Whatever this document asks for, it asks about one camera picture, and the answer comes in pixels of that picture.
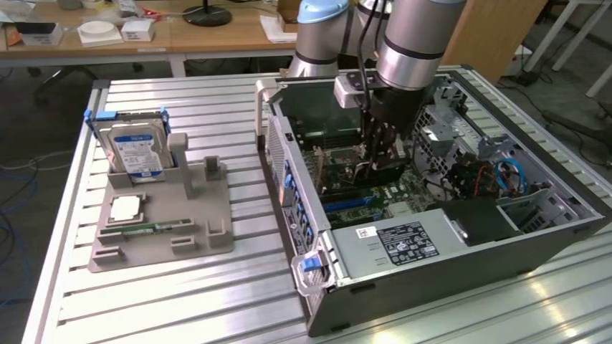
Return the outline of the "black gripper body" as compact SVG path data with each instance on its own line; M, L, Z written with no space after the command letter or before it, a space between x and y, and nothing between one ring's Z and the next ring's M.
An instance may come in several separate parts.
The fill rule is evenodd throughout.
M426 95L426 89L412 91L395 88L375 89L371 95L371 106L367 110L362 110L363 141L374 137L378 128L383 128L383 132L394 129L402 139L406 139L415 128Z

